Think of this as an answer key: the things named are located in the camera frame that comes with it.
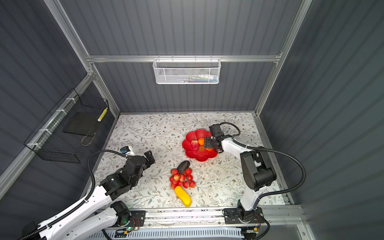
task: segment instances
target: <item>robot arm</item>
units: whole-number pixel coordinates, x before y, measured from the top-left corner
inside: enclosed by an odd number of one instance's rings
[[[231,135],[224,135],[221,124],[209,127],[211,137],[205,138],[204,147],[214,148],[219,153],[229,152],[240,159],[247,187],[238,202],[237,212],[240,220],[247,221],[250,216],[253,216],[259,195],[276,180],[276,172],[267,152],[255,151],[238,145],[232,140]]]
[[[116,221],[126,221],[127,223],[124,224],[124,226],[128,226],[131,215],[122,201],[114,202],[111,205],[112,209],[105,210],[103,214],[98,214],[84,220],[102,206],[112,203],[121,194],[128,192],[132,187],[136,186],[142,177],[142,172],[155,163],[151,151],[144,153],[145,157],[123,155],[118,152],[114,153],[127,158],[123,168],[118,169],[115,173],[108,175],[102,180],[100,185],[94,188],[89,199],[85,196],[59,214],[42,221],[37,227],[31,229],[31,231],[26,231],[27,234],[21,239],[58,240],[64,237],[64,239],[80,240],[105,227],[114,225]],[[85,226],[91,226],[91,228],[81,229]]]

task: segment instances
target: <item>white wire basket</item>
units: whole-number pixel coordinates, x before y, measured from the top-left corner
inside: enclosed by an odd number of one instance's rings
[[[163,61],[154,59],[157,84],[217,84],[221,62],[215,60]]]

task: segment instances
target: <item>yellow fruit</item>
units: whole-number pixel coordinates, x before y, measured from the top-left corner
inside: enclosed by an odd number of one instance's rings
[[[191,206],[191,197],[184,191],[184,189],[180,186],[175,187],[175,193],[180,198],[181,202],[184,206]]]
[[[203,137],[199,138],[199,144],[204,146],[204,138]]]

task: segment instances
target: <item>white vent grille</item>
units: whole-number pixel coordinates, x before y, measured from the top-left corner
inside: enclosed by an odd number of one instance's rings
[[[153,71],[158,84],[217,84],[220,59],[210,61],[153,61]]]
[[[140,229],[127,234],[126,237],[114,237],[115,230],[106,230],[107,234],[114,240],[117,239],[180,239],[200,237],[202,239],[215,237],[235,237],[241,239],[241,229],[235,227],[213,227],[213,228],[167,228],[167,229]],[[97,232],[88,237],[89,240],[105,240],[103,233]]]

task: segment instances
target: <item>orange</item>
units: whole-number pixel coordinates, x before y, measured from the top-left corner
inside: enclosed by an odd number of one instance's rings
[[[199,138],[199,144],[204,146],[204,138],[203,137]]]

